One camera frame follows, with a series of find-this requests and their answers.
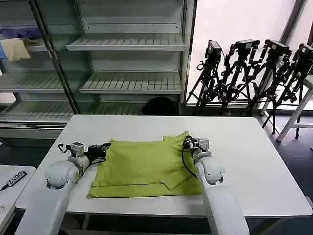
black cable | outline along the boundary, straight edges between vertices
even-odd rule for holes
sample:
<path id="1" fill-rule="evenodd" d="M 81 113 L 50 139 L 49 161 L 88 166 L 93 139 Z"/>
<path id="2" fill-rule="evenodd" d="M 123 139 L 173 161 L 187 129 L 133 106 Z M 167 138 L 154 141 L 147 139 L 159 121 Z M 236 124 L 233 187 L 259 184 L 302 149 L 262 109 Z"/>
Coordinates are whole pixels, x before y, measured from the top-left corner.
<path id="1" fill-rule="evenodd" d="M 87 171 L 87 169 L 88 169 L 90 166 L 95 165 L 95 164 L 98 164 L 98 163 L 103 163 L 103 162 L 105 162 L 105 161 L 106 161 L 106 160 L 97 161 L 97 162 L 95 162 L 95 163 L 91 163 L 89 166 L 87 166 L 86 170 L 83 172 L 83 174 L 82 174 L 82 176 L 81 176 L 80 178 L 82 178 L 82 177 L 84 176 L 85 172 Z"/>
<path id="2" fill-rule="evenodd" d="M 95 164 L 98 164 L 98 163 L 104 163 L 105 161 L 106 161 L 106 160 L 97 161 L 97 162 L 95 162 L 95 163 L 91 163 L 89 166 L 87 166 L 86 170 L 87 170 L 90 166 L 92 166 L 92 165 L 95 165 Z"/>
<path id="3" fill-rule="evenodd" d="M 189 171 L 189 173 L 195 177 L 197 179 L 197 176 L 195 175 L 194 172 L 192 172 L 188 166 L 186 165 L 186 162 L 185 162 L 185 159 L 184 159 L 184 148 L 181 149 L 181 160 L 182 160 L 182 163 L 184 164 L 184 167 Z"/>

stool leg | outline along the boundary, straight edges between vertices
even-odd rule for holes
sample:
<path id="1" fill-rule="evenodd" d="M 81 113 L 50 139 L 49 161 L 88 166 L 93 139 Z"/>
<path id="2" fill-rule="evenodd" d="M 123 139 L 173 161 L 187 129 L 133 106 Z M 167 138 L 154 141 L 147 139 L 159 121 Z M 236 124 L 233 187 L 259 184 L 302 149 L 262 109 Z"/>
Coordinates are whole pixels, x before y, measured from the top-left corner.
<path id="1" fill-rule="evenodd" d="M 262 108 L 261 111 L 260 111 L 260 115 L 261 115 L 261 116 L 263 116 L 264 113 L 265 113 L 265 111 L 268 109 L 269 98 L 266 98 L 266 101 L 267 101 L 267 102 L 264 103 L 264 106 L 263 106 L 263 108 Z"/>
<path id="2" fill-rule="evenodd" d="M 308 92 L 305 94 L 303 97 L 302 101 L 299 103 L 297 109 L 293 112 L 292 116 L 290 117 L 289 121 L 285 125 L 284 129 L 282 132 L 279 134 L 277 137 L 277 141 L 282 141 L 283 138 L 286 136 L 290 128 L 293 127 L 294 122 L 297 120 L 299 115 L 301 114 L 302 110 L 306 106 L 306 104 L 310 101 L 311 97 L 313 96 L 313 88 L 309 88 Z"/>

label sticker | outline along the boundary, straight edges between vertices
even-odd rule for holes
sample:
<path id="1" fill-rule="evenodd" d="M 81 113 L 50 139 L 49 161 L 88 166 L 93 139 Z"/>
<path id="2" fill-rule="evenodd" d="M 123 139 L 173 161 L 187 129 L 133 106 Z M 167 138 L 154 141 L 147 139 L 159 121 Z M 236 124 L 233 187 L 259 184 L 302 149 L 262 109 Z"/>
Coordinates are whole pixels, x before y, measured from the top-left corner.
<path id="1" fill-rule="evenodd" d="M 0 214 L 2 213 L 2 211 L 4 211 L 5 207 L 3 205 L 0 205 Z"/>

tripod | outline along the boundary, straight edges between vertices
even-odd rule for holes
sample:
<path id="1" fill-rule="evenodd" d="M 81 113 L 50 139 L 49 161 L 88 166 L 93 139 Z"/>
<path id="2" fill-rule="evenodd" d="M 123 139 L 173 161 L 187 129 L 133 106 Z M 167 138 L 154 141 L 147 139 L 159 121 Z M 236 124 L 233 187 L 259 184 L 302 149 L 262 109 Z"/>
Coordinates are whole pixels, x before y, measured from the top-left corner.
<path id="1" fill-rule="evenodd" d="M 187 104 L 192 95 L 197 99 L 197 104 L 193 115 L 196 115 L 198 112 L 201 113 L 202 109 L 207 105 L 207 103 L 211 102 L 217 95 L 217 89 L 214 89 L 214 85 L 215 78 L 217 83 L 220 84 L 217 69 L 221 61 L 221 52 L 222 48 L 220 45 L 217 42 L 209 40 L 208 48 L 205 52 L 206 61 L 205 63 L 200 61 L 200 64 L 197 66 L 197 70 L 202 71 L 201 75 L 199 76 L 192 90 L 189 92 L 189 96 L 184 104 Z M 202 83 L 202 87 L 199 96 L 196 96 L 194 91 L 199 83 Z"/>
<path id="2" fill-rule="evenodd" d="M 222 72 L 222 92 L 219 94 L 219 98 L 222 101 L 222 109 L 226 109 L 230 102 L 237 100 L 240 94 L 243 94 L 243 96 L 248 99 L 248 102 L 250 102 L 251 98 L 249 82 L 252 81 L 253 78 L 249 76 L 249 73 L 252 68 L 251 62 L 255 56 L 255 52 L 258 49 L 259 44 L 259 40 L 244 40 L 231 45 L 230 51 L 225 57 L 224 65 L 226 70 Z M 232 66 L 230 66 L 229 60 L 230 57 L 235 53 L 235 50 L 237 50 L 238 59 Z M 249 66 L 247 66 L 246 60 L 250 54 L 251 56 L 249 59 Z M 235 73 L 231 79 L 231 82 L 226 85 L 227 79 L 233 73 L 234 69 Z M 243 81 L 245 83 L 236 86 L 238 76 L 242 69 L 244 69 Z M 244 88 L 246 88 L 246 95 L 242 92 Z"/>
<path id="3" fill-rule="evenodd" d="M 252 115 L 253 106 L 257 103 L 261 103 L 262 98 L 267 97 L 265 102 L 275 102 L 276 101 L 276 88 L 279 85 L 279 82 L 284 78 L 283 74 L 288 69 L 289 57 L 292 51 L 289 50 L 289 47 L 281 44 L 277 41 L 265 40 L 265 45 L 263 47 L 260 60 L 258 63 L 261 63 L 265 57 L 266 52 L 268 51 L 268 57 L 266 62 L 259 68 L 256 69 L 253 73 L 253 76 L 257 76 L 263 69 L 265 73 L 261 79 L 261 82 L 256 89 L 255 95 L 252 101 L 247 106 L 247 116 Z M 281 56 L 285 55 L 284 65 L 277 71 L 277 62 Z M 272 76 L 272 84 L 268 87 L 270 78 Z"/>
<path id="4" fill-rule="evenodd" d="M 294 103 L 297 100 L 296 93 L 300 89 L 300 97 L 299 102 L 302 99 L 302 91 L 304 79 L 307 77 L 309 72 L 313 66 L 313 48 L 308 45 L 300 44 L 299 49 L 295 53 L 293 57 L 293 64 L 289 68 L 289 72 L 287 76 L 291 75 L 293 71 L 293 75 L 289 80 L 288 84 L 285 86 L 283 93 L 281 94 L 279 100 L 277 101 L 276 105 L 273 106 L 273 110 L 270 112 L 268 118 L 263 124 L 263 128 L 266 126 L 267 122 L 269 121 L 271 116 L 275 116 L 275 111 L 277 110 L 278 106 L 282 104 L 283 101 L 287 101 L 288 99 L 291 103 Z M 299 132 L 296 132 L 296 139 L 299 137 Z"/>

green t-shirt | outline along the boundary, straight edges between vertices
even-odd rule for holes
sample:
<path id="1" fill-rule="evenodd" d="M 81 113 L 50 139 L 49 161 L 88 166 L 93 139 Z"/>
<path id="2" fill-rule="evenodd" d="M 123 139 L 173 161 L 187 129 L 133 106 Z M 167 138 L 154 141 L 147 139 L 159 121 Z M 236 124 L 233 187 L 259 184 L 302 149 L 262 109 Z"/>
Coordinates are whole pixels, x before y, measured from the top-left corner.
<path id="1" fill-rule="evenodd" d="M 111 140 L 107 161 L 98 166 L 88 197 L 200 194 L 198 180 L 191 176 L 181 159 L 182 142 L 187 135 L 185 131 L 152 142 Z M 189 151 L 184 152 L 184 159 L 195 172 Z"/>

